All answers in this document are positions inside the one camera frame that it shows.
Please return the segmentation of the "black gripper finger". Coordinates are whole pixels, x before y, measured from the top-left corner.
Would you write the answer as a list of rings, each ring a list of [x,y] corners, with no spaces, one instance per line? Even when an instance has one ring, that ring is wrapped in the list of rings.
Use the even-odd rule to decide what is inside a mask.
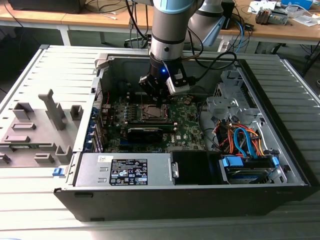
[[[138,82],[139,86],[144,92],[156,101],[156,107],[161,107],[160,89],[155,86],[155,79],[149,73],[145,76],[141,76]]]
[[[167,82],[165,80],[161,80],[159,86],[159,106],[161,107],[163,104],[166,104],[170,100],[171,95],[167,86]]]

